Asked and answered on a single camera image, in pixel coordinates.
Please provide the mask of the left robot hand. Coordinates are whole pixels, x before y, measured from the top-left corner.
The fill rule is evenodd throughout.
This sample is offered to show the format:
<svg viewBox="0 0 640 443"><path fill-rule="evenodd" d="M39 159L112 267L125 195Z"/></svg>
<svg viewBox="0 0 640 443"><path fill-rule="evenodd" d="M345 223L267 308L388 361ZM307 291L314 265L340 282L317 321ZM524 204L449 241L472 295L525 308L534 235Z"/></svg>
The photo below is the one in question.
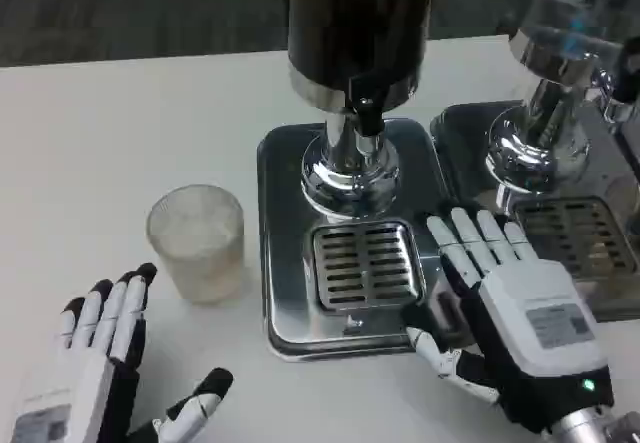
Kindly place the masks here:
<svg viewBox="0 0 640 443"><path fill-rule="evenodd" d="M234 382L227 369L212 369L161 416L131 426L156 274L143 263L67 303L49 355L27 377L7 441L191 442L202 432Z"/></svg>

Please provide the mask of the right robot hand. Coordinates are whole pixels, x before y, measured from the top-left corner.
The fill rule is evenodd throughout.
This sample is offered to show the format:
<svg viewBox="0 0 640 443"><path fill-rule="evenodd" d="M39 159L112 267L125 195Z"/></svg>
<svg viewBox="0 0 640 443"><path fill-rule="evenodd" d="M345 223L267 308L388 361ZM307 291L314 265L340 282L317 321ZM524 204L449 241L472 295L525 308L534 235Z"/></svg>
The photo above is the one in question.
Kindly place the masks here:
<svg viewBox="0 0 640 443"><path fill-rule="evenodd" d="M426 304L402 311L410 343L442 380L555 440L601 437L614 392L592 311L566 267L538 256L521 227L486 209L452 206L426 228L477 345L455 348Z"/></svg>

